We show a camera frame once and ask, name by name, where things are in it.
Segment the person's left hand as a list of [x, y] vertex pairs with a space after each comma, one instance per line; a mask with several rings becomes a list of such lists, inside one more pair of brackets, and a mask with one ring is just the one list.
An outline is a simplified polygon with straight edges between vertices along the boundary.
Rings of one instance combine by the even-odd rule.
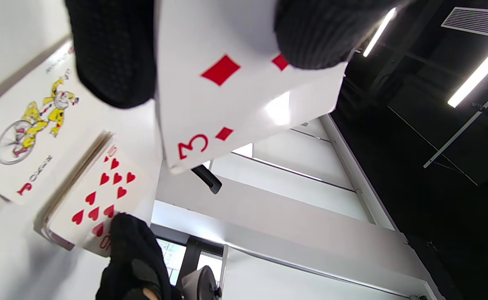
[[[409, 0], [279, 0], [273, 31], [281, 54], [301, 70], [350, 61], [392, 8]], [[67, 0], [79, 80], [121, 110], [156, 91], [153, 0]]]

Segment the person's right hand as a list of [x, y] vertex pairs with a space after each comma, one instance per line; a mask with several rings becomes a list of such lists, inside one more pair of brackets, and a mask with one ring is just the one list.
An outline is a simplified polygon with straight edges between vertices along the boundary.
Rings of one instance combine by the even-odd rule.
[[171, 284], [156, 236], [135, 216], [118, 213], [110, 225], [110, 262], [96, 300], [171, 300]]

